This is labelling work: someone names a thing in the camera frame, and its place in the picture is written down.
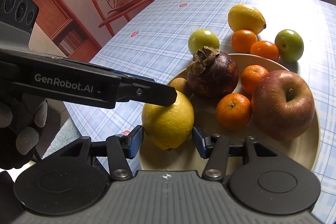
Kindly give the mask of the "left gloved hand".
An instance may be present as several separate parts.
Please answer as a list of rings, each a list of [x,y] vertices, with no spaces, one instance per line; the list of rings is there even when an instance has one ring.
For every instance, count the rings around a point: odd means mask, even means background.
[[[35,155],[47,119],[47,100],[25,93],[1,93],[1,169],[19,169]]]

